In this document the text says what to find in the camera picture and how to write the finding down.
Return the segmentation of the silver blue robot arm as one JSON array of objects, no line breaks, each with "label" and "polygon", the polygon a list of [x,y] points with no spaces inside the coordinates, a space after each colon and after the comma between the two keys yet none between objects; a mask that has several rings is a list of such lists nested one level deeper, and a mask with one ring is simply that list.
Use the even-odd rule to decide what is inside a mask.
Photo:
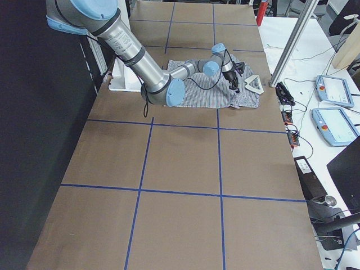
[{"label": "silver blue robot arm", "polygon": [[220,71],[229,87],[238,91],[238,68],[221,43],[212,49],[209,59],[190,60],[168,72],[160,68],[145,47],[121,19],[117,1],[47,1],[47,23],[50,28],[76,35],[92,33],[105,41],[143,80],[143,98],[156,105],[179,105],[185,97],[185,79],[195,73],[212,76]]}]

